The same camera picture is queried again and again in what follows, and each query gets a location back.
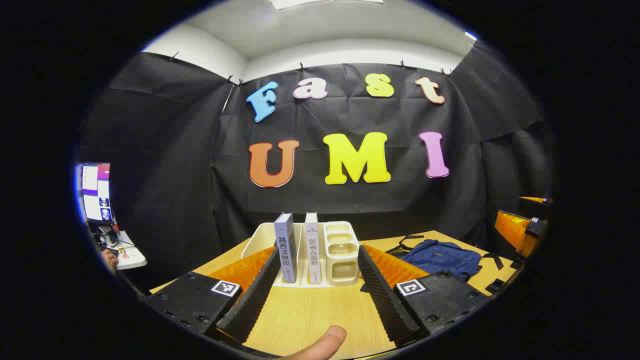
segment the pink letter i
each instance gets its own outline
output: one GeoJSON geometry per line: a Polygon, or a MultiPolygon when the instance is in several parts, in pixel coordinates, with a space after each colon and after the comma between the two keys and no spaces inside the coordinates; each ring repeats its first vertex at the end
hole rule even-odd
{"type": "Polygon", "coordinates": [[[442,157],[442,147],[440,146],[440,133],[422,133],[418,135],[424,141],[427,149],[427,158],[429,160],[429,168],[427,169],[428,177],[445,177],[449,175],[449,168],[444,165],[442,157]]]}

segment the book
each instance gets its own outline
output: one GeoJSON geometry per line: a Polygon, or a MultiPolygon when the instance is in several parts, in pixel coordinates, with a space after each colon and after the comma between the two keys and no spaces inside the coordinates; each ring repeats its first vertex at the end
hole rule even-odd
{"type": "Polygon", "coordinates": [[[298,265],[296,264],[296,244],[293,235],[293,214],[280,214],[273,226],[276,231],[276,244],[280,251],[282,278],[284,282],[296,282],[298,265]]]}
{"type": "Polygon", "coordinates": [[[309,284],[320,284],[320,242],[318,241],[318,214],[307,213],[305,219],[305,243],[309,261],[309,284]]]}

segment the white ceiling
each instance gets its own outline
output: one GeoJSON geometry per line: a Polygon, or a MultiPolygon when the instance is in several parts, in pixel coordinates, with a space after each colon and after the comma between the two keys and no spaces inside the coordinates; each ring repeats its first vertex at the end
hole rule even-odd
{"type": "Polygon", "coordinates": [[[464,56],[465,29],[410,0],[324,1],[277,10],[270,0],[229,0],[188,19],[247,60],[280,49],[341,38],[384,38],[464,56]]]}

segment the wooden table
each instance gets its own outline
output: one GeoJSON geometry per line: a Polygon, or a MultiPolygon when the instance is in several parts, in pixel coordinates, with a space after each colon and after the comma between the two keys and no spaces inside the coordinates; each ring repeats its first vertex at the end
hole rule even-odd
{"type": "MultiPolygon", "coordinates": [[[[487,253],[437,231],[427,231],[417,235],[424,235],[426,239],[452,242],[463,249],[476,251],[480,255],[487,253]]],[[[360,244],[368,244],[387,251],[397,246],[403,237],[366,240],[360,241],[360,244]]],[[[239,260],[247,241],[248,239],[195,269],[194,272],[209,275],[239,260]]],[[[424,239],[407,239],[403,244],[413,247],[422,241],[424,239]]],[[[501,260],[504,267],[498,270],[492,258],[481,259],[482,269],[469,279],[469,285],[485,295],[491,295],[485,290],[489,284],[496,278],[507,281],[515,272],[515,269],[510,267],[511,260],[505,258],[501,260]]],[[[150,291],[155,293],[168,284],[170,282],[150,291]]],[[[371,296],[360,292],[363,284],[360,276],[357,284],[340,288],[271,288],[262,313],[243,345],[285,356],[313,344],[330,325],[339,325],[347,330],[347,338],[332,359],[366,357],[394,349],[396,346],[388,340],[371,296]],[[287,309],[298,310],[295,313],[288,313],[287,309]]]]}

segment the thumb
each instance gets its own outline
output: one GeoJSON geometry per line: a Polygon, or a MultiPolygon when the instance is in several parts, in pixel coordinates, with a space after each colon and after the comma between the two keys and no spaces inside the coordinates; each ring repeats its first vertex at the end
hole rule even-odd
{"type": "Polygon", "coordinates": [[[347,330],[333,325],[329,326],[326,333],[322,335],[311,346],[300,350],[295,354],[283,357],[283,360],[328,360],[340,348],[347,337],[347,330]]]}

